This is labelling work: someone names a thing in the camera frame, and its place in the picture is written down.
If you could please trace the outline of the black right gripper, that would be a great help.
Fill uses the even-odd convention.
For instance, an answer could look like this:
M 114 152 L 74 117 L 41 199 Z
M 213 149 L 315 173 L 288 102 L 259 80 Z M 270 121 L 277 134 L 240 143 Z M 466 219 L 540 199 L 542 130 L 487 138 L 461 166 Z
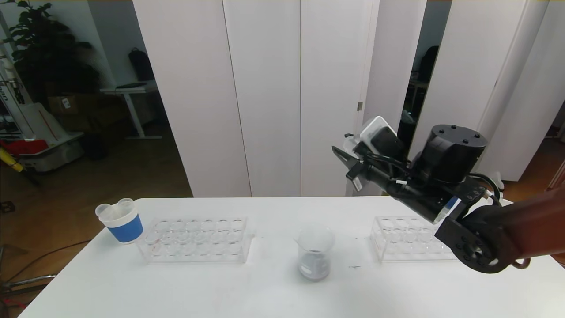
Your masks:
M 404 155 L 401 141 L 375 141 L 370 143 L 375 151 L 363 141 L 346 141 L 346 151 L 333 146 L 333 155 L 347 167 L 347 179 L 356 191 L 361 191 L 368 183 L 375 183 L 384 193 L 393 198 L 405 198 L 402 193 L 408 175 L 408 160 Z

